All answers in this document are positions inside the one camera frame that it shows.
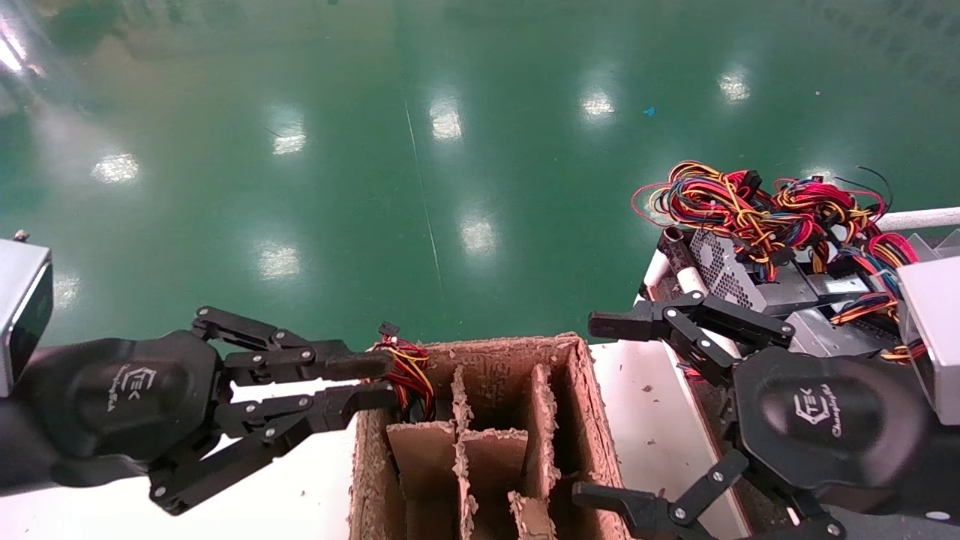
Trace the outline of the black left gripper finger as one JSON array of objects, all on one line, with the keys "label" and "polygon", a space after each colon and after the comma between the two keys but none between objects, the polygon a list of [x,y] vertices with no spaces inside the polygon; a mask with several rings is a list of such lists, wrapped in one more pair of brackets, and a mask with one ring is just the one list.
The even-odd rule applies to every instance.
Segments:
[{"label": "black left gripper finger", "polygon": [[390,352],[354,352],[342,340],[308,340],[289,329],[209,305],[196,312],[193,334],[202,341],[242,349],[220,360],[220,371],[237,386],[376,380],[395,365]]},{"label": "black left gripper finger", "polygon": [[201,426],[151,464],[151,501],[167,514],[182,515],[312,435],[346,430],[356,413],[396,403],[391,383],[374,382],[262,402],[213,404]]}]

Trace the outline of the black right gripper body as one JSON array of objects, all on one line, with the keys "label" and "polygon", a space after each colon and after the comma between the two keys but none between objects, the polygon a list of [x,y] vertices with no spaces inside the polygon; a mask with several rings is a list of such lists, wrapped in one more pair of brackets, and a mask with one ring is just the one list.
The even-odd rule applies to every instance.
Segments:
[{"label": "black right gripper body", "polygon": [[852,512],[898,496],[934,424],[905,365],[775,346],[731,373],[739,441],[776,485]]}]

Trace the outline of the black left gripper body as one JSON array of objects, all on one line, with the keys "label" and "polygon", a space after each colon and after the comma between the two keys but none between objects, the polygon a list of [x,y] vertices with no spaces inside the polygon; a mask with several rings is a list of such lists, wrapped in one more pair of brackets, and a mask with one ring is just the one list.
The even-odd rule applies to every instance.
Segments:
[{"label": "black left gripper body", "polygon": [[51,346],[21,376],[22,488],[96,488],[146,474],[230,399],[212,345],[189,331]]}]

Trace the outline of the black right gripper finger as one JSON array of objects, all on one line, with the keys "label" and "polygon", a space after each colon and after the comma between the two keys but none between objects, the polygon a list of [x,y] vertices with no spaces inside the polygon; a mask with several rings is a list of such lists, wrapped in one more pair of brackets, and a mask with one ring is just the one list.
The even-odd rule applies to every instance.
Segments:
[{"label": "black right gripper finger", "polygon": [[593,311],[589,335],[617,341],[662,341],[703,380],[733,385],[735,359],[709,332],[751,347],[786,349],[794,328],[775,317],[742,305],[693,291],[671,301],[640,300],[627,312]]},{"label": "black right gripper finger", "polygon": [[651,492],[586,481],[574,483],[572,500],[580,507],[617,514],[634,539],[713,539],[699,518],[749,466],[743,452],[730,451],[675,502]]}]

